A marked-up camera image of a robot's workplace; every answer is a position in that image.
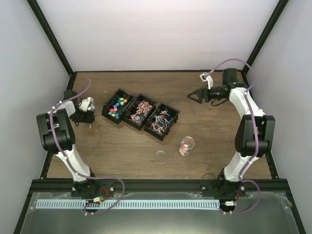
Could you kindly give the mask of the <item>metal scoop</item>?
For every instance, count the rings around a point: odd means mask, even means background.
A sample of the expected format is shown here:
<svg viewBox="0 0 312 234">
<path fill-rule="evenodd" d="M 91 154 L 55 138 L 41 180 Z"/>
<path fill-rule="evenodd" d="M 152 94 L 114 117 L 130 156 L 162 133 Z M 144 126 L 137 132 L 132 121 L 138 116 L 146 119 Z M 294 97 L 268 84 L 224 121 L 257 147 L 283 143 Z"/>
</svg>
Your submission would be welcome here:
<svg viewBox="0 0 312 234">
<path fill-rule="evenodd" d="M 96 114 L 95 100 L 92 97 L 87 97 L 82 100 L 79 108 L 83 111 L 82 122 L 88 123 L 89 128 L 91 128 L 93 122 L 95 121 Z"/>
</svg>

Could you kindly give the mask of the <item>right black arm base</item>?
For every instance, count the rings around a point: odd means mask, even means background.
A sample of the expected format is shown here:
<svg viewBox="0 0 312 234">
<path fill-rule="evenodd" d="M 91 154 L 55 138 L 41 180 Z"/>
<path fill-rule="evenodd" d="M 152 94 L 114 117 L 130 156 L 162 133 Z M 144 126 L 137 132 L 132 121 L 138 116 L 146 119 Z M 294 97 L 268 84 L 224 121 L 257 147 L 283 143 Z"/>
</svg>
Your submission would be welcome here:
<svg viewBox="0 0 312 234">
<path fill-rule="evenodd" d="M 244 192 L 240 189 L 241 185 L 241 182 L 226 180 L 222 170 L 218 176 L 211 173 L 204 174 L 200 180 L 199 188 L 203 196 L 235 199 L 240 195 L 244 195 Z"/>
</svg>

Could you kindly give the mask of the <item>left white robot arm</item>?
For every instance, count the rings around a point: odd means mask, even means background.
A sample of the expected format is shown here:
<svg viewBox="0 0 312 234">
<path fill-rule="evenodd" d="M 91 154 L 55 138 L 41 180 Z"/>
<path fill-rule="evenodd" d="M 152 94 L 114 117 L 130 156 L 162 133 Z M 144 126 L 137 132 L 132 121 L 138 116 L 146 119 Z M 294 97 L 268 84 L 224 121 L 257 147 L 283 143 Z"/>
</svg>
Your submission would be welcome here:
<svg viewBox="0 0 312 234">
<path fill-rule="evenodd" d="M 74 91 L 65 91 L 64 98 L 52 110 L 36 116 L 39 137 L 43 149 L 65 164 L 73 181 L 83 182 L 90 179 L 91 169 L 76 149 L 71 122 L 92 125 L 96 114 L 95 100 L 93 97 L 80 100 L 80 95 Z"/>
</svg>

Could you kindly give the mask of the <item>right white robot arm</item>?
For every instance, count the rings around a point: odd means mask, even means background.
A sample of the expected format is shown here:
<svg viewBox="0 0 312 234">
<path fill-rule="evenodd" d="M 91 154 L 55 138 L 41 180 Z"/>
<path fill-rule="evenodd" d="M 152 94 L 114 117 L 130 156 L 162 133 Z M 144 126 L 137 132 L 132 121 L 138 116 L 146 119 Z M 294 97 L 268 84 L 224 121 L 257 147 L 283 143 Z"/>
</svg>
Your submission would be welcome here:
<svg viewBox="0 0 312 234">
<path fill-rule="evenodd" d="M 234 191 L 234 184 L 243 179 L 249 167 L 273 144 L 275 118 L 260 109 L 250 95 L 248 86 L 238 81 L 237 70 L 228 68 L 222 71 L 222 85 L 214 86 L 210 73 L 204 72 L 201 80 L 207 83 L 187 97 L 197 103 L 227 99 L 236 108 L 241 121 L 234 139 L 235 155 L 221 173 L 224 179 L 217 183 L 217 192 L 228 196 Z"/>
</svg>

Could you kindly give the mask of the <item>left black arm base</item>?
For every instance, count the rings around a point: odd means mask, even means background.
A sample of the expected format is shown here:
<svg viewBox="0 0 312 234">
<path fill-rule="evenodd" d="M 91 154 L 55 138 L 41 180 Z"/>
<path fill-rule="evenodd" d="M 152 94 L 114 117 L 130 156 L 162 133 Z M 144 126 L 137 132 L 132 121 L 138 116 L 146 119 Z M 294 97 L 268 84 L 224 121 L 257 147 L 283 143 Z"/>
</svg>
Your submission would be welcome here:
<svg viewBox="0 0 312 234">
<path fill-rule="evenodd" d="M 112 180 L 85 180 L 73 184 L 71 196 L 81 198 L 112 197 L 114 188 L 115 183 Z"/>
</svg>

